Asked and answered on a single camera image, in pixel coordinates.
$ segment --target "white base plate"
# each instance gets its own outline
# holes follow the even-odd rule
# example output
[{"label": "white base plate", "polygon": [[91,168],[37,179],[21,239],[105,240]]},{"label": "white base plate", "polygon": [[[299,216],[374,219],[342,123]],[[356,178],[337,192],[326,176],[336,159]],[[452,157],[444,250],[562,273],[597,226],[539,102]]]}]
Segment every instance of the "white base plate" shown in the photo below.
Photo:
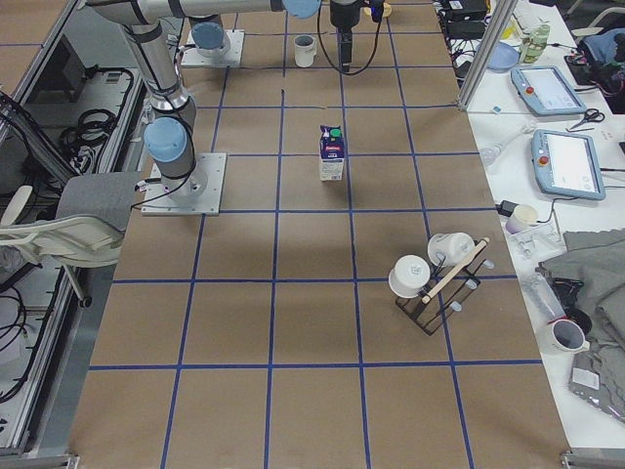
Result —
[{"label": "white base plate", "polygon": [[[241,56],[243,54],[243,39],[245,31],[242,29],[227,29],[226,34],[230,40],[230,49],[221,57],[204,57],[197,49],[188,49],[183,53],[181,66],[189,68],[198,67],[214,67],[226,68],[231,66],[234,68],[241,67]],[[187,44],[194,44],[191,33],[188,34]]]},{"label": "white base plate", "polygon": [[[224,187],[224,176],[226,175],[225,153],[198,153],[195,156],[197,166],[208,174],[206,189],[195,198],[192,198],[186,206],[169,196],[165,196],[142,205],[141,211],[147,216],[177,216],[177,215],[219,215],[219,206],[222,201],[222,188]],[[160,171],[154,164],[152,166],[150,178],[160,178]],[[146,198],[149,200],[163,195],[165,190],[162,184],[151,184],[147,186]]]}]

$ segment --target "white mug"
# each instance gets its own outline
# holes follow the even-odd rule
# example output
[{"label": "white mug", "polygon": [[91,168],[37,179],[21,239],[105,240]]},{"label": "white mug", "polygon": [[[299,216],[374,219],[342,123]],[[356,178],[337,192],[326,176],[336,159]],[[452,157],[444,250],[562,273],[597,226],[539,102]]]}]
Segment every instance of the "white mug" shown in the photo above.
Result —
[{"label": "white mug", "polygon": [[517,205],[506,222],[506,231],[511,235],[536,226],[538,212],[531,205]]},{"label": "white mug", "polygon": [[438,266],[455,266],[476,247],[473,238],[466,233],[435,234],[428,242],[430,262]]},{"label": "white mug", "polygon": [[419,256],[403,256],[389,273],[389,287],[401,298],[415,298],[430,280],[430,266]]},{"label": "white mug", "polygon": [[316,39],[302,34],[294,39],[295,64],[300,67],[311,66],[316,56]]},{"label": "white mug", "polygon": [[545,354],[577,354],[590,349],[584,331],[572,320],[554,320],[536,331],[540,351]]}]

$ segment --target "blue framed tablet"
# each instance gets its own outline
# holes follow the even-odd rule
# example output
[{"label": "blue framed tablet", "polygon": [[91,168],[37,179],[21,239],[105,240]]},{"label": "blue framed tablet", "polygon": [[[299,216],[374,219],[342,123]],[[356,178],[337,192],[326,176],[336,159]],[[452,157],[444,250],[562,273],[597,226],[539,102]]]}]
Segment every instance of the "blue framed tablet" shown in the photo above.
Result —
[{"label": "blue framed tablet", "polygon": [[537,115],[581,114],[586,110],[555,66],[516,66],[510,74],[519,95]]},{"label": "blue framed tablet", "polygon": [[591,137],[537,130],[531,152],[542,192],[591,200],[605,198],[604,180]]}]

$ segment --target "gray cloth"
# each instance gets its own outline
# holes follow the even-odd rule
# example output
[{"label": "gray cloth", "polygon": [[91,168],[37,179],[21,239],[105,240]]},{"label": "gray cloth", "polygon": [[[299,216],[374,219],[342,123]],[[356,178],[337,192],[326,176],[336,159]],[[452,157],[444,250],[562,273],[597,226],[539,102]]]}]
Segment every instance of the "gray cloth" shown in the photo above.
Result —
[{"label": "gray cloth", "polygon": [[576,306],[593,321],[591,348],[575,356],[573,367],[600,378],[599,390],[572,379],[569,389],[625,421],[625,230],[566,233],[564,241],[567,252],[541,263],[540,270],[546,278],[584,282]]},{"label": "gray cloth", "polygon": [[124,232],[135,199],[135,184],[141,178],[141,173],[135,171],[71,178],[63,189],[57,218],[95,215]]}]

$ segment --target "tablet screen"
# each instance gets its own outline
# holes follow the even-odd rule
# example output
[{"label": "tablet screen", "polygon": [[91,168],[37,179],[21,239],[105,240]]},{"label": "tablet screen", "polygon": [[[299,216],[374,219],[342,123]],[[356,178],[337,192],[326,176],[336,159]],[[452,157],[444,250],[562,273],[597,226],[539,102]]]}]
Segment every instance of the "tablet screen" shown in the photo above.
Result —
[{"label": "tablet screen", "polygon": [[553,185],[572,191],[596,192],[592,160],[585,139],[547,135]]},{"label": "tablet screen", "polygon": [[536,68],[522,71],[534,95],[545,109],[573,109],[579,103],[571,96],[564,83],[550,68]]}]

